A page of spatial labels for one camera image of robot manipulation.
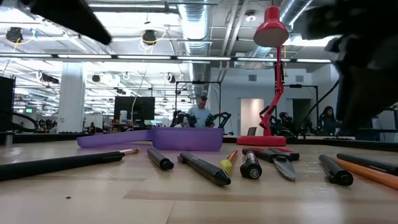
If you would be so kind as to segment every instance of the lamp base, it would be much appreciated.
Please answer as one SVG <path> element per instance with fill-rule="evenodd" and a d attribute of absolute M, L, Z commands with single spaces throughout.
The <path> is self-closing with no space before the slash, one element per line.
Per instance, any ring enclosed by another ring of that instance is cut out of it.
<path fill-rule="evenodd" d="M 280 136 L 240 136 L 236 144 L 247 146 L 286 146 L 286 138 Z"/>

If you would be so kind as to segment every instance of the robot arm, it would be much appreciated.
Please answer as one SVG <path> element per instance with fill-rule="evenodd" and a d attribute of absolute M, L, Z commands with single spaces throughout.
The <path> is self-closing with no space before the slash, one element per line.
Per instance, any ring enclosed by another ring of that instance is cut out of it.
<path fill-rule="evenodd" d="M 184 118 L 187 118 L 188 121 L 188 125 L 191 128 L 195 127 L 195 124 L 197 123 L 197 118 L 195 116 L 190 116 L 189 114 L 182 112 L 182 111 L 174 111 L 173 112 L 173 120 L 172 120 L 172 124 L 170 125 L 170 127 L 174 127 L 178 124 L 181 124 L 181 126 L 184 126 Z"/>
<path fill-rule="evenodd" d="M 218 128 L 224 128 L 226 122 L 230 119 L 230 117 L 231 117 L 231 114 L 228 113 L 228 112 L 222 112 L 222 113 L 215 114 L 215 115 L 209 114 L 207 116 L 206 121 L 205 121 L 205 126 L 206 127 L 210 127 L 213 124 L 215 119 L 217 119 L 217 118 L 221 119 L 222 118 L 223 120 L 221 121 L 221 123 L 218 126 Z"/>

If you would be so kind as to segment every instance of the purple tray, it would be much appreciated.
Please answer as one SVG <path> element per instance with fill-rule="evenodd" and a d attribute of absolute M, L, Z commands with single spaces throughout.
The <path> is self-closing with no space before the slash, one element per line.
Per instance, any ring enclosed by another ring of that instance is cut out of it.
<path fill-rule="evenodd" d="M 159 150 L 219 151 L 222 128 L 155 128 L 152 143 Z"/>
<path fill-rule="evenodd" d="M 80 147 L 92 148 L 110 146 L 134 141 L 150 141 L 152 130 L 128 131 L 115 134 L 95 134 L 93 136 L 77 138 Z"/>

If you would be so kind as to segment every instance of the black marker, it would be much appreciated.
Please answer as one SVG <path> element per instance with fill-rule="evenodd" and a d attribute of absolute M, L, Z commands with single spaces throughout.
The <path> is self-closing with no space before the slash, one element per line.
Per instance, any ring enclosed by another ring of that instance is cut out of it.
<path fill-rule="evenodd" d="M 396 175 L 398 176 L 398 165 L 396 164 L 391 164 L 388 162 L 382 162 L 382 161 L 377 161 L 374 159 L 365 159 L 361 158 L 358 156 L 351 156 L 343 153 L 338 153 L 337 158 L 347 161 L 347 162 L 352 162 L 353 164 L 365 166 L 371 169 L 376 169 L 381 172 L 385 172 L 391 175 Z"/>
<path fill-rule="evenodd" d="M 262 174 L 259 161 L 252 151 L 246 152 L 246 162 L 241 165 L 241 174 L 248 179 L 258 179 Z"/>
<path fill-rule="evenodd" d="M 174 163 L 170 159 L 164 157 L 162 154 L 158 153 L 155 149 L 148 149 L 148 156 L 162 169 L 168 170 L 173 169 Z"/>
<path fill-rule="evenodd" d="M 72 169 L 94 164 L 120 161 L 125 155 L 135 154 L 139 149 L 104 152 L 91 155 L 70 156 L 39 161 L 18 162 L 0 165 L 0 181 L 30 177 L 60 170 Z"/>
<path fill-rule="evenodd" d="M 332 159 L 326 155 L 320 155 L 319 161 L 326 169 L 326 177 L 332 184 L 338 184 L 342 186 L 350 186 L 354 182 L 354 178 L 350 172 L 341 168 Z"/>
<path fill-rule="evenodd" d="M 187 152 L 181 152 L 180 156 L 177 156 L 179 161 L 182 163 L 187 163 L 196 171 L 198 171 L 201 175 L 204 175 L 207 179 L 215 183 L 216 185 L 223 186 L 229 185 L 231 183 L 231 179 L 225 170 L 214 166 L 204 160 L 201 160 Z"/>

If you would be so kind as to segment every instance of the table surface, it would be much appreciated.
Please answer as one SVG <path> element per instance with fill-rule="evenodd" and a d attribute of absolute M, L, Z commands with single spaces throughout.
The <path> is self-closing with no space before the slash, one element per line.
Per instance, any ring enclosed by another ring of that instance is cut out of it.
<path fill-rule="evenodd" d="M 148 143 L 138 146 L 140 153 L 120 162 L 0 182 L 1 223 L 398 223 L 398 191 L 356 174 L 350 187 L 329 184 L 318 163 L 320 154 L 337 152 L 397 163 L 394 152 L 287 146 L 300 153 L 296 182 L 265 161 L 258 180 L 242 178 L 239 153 L 231 185 L 218 187 L 179 164 L 177 151 L 163 152 L 175 167 L 162 171 L 147 157 Z M 242 148 L 223 144 L 220 152 L 192 154 L 218 165 Z M 0 164 L 104 151 L 79 149 L 76 141 L 15 144 L 0 148 Z"/>

